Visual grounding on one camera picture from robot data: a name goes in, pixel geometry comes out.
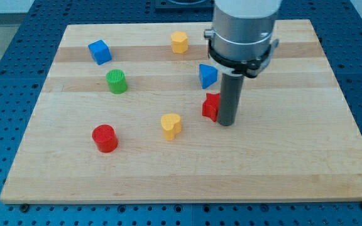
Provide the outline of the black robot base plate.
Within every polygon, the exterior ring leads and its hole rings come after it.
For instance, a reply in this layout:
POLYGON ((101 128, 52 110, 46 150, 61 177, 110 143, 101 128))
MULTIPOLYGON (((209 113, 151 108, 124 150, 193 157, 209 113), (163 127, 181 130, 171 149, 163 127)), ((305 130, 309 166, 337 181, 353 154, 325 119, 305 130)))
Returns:
POLYGON ((155 11, 212 9, 214 0, 154 0, 155 11))

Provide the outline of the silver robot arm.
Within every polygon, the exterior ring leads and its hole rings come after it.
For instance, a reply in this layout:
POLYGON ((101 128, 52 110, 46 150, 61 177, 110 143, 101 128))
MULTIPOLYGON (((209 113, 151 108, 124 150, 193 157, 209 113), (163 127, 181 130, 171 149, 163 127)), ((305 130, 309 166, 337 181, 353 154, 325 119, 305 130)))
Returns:
POLYGON ((279 40, 272 40, 282 0, 217 0, 212 26, 204 31, 207 54, 221 73, 217 122, 236 120, 244 78, 256 78, 270 64, 279 40))

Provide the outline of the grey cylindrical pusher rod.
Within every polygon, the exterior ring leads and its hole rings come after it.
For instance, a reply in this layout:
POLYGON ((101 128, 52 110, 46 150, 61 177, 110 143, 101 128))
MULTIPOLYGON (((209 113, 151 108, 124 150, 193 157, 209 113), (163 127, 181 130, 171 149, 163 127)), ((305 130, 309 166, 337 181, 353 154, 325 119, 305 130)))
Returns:
POLYGON ((239 98, 243 86, 243 76, 222 75, 217 122, 231 126, 235 122, 239 98))

